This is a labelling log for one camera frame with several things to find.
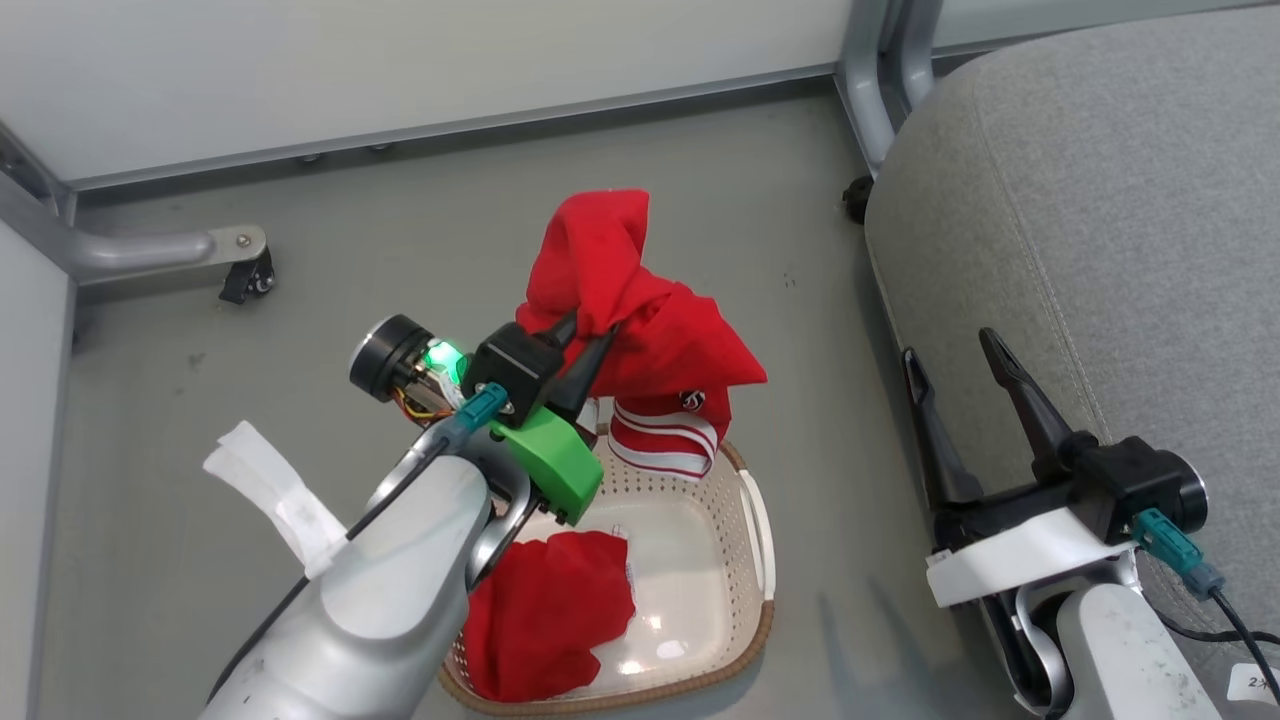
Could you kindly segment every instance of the green 3d-printed part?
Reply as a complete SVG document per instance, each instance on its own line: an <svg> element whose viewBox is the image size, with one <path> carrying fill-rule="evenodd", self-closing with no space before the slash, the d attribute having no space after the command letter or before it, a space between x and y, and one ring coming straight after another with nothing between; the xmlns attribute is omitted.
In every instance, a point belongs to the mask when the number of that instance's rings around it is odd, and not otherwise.
<svg viewBox="0 0 1280 720"><path fill-rule="evenodd" d="M566 523L577 525L600 489L604 468L573 425L539 407L520 428L492 420L489 429L507 439L516 460L547 498L548 510L553 515L563 512Z"/></svg>

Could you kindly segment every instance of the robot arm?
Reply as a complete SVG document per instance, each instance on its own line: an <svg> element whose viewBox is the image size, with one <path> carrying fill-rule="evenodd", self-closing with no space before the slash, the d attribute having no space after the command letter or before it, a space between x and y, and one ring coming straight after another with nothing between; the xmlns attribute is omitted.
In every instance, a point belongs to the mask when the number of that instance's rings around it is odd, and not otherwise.
<svg viewBox="0 0 1280 720"><path fill-rule="evenodd" d="M1073 432L995 331L979 340L1030 443L1036 482L986 495L934 410L920 359L902 354L934 519L928 580L938 605L982 609L1015 697L1034 715L1219 717L1140 594L1130 537L1148 510L1184 533L1203 527L1199 475L1138 438L1102 446Z"/></svg>
<svg viewBox="0 0 1280 720"><path fill-rule="evenodd" d="M202 720L412 715L467 594L532 512L576 524L599 488L594 434L573 420L613 336L564 369L575 325L571 314L530 336L511 323L470 361L403 315L366 336L351 380L424 430L333 566L300 582L232 660Z"/></svg>

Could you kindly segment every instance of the basket handle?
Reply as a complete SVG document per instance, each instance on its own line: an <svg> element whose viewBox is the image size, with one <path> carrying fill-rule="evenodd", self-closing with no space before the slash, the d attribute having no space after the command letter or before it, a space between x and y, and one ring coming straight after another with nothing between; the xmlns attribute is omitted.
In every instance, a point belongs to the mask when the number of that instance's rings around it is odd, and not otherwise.
<svg viewBox="0 0 1280 720"><path fill-rule="evenodd" d="M748 534L751 536L751 553L755 555L755 564L760 570L760 592L764 593L764 601L771 602L777 587L777 566L773 560L769 514L764 510L764 497L751 473L744 468L737 474L742 478L742 506L749 515Z"/></svg>

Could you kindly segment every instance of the green led light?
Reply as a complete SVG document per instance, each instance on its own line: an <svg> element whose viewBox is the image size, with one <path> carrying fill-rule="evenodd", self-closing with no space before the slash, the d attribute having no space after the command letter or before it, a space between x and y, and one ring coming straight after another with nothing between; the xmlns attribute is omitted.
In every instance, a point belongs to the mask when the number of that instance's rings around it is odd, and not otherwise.
<svg viewBox="0 0 1280 720"><path fill-rule="evenodd" d="M426 351L426 360L433 368L443 368L454 383L462 382L462 363L466 360L457 347L443 340Z"/></svg>

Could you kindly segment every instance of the gray floor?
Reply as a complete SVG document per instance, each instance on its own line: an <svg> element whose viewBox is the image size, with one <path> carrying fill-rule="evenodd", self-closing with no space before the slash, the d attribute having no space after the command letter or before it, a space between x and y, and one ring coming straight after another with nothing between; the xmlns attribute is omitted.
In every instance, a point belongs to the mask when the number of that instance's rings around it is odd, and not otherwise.
<svg viewBox="0 0 1280 720"><path fill-rule="evenodd" d="M809 95L86 208L104 232L259 223L279 286L243 307L206 287L82 310L40 717L193 717L298 573L201 471L215 438L251 420L353 521L413 434L347 383L365 329L403 311L476 342L521 301L556 205L623 186L653 193L652 269L714 296L771 374L735 393L730 437L780 585L763 661L617 717L1021 716L973 619L924 582L893 350L837 209L856 156L838 102ZM438 687L417 714L465 716Z"/></svg>

